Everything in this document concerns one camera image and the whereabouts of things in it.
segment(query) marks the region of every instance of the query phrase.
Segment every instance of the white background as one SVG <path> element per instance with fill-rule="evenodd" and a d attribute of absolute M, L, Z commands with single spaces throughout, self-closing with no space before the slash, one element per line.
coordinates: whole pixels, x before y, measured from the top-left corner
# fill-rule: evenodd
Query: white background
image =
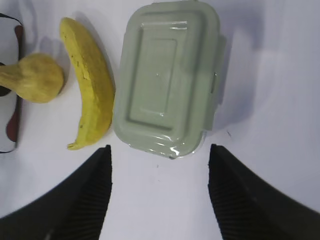
<path fill-rule="evenodd" d="M 51 54 L 68 77 L 52 102 L 23 103 L 18 149 L 0 156 L 0 217 L 55 187 L 106 144 L 113 188 L 102 240 L 220 240 L 207 189 L 212 143 L 320 212 L 318 0 L 206 0 L 228 42 L 214 129 L 195 154 L 151 155 L 122 143 L 112 129 L 93 146 L 67 150 L 77 135 L 81 95 L 59 39 L 60 19 L 87 26 L 117 84 L 127 22 L 152 1 L 0 0 L 0 12 L 23 21 L 26 53 Z"/>

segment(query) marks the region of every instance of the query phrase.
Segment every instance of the banana peel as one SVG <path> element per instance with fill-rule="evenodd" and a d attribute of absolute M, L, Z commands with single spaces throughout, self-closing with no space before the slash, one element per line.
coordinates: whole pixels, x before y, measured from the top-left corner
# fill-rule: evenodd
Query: banana peel
<path fill-rule="evenodd" d="M 104 56 L 82 24 L 63 18 L 60 37 L 75 69 L 82 98 L 78 134 L 75 142 L 67 146 L 69 150 L 78 150 L 96 143 L 109 129 L 115 90 Z"/>

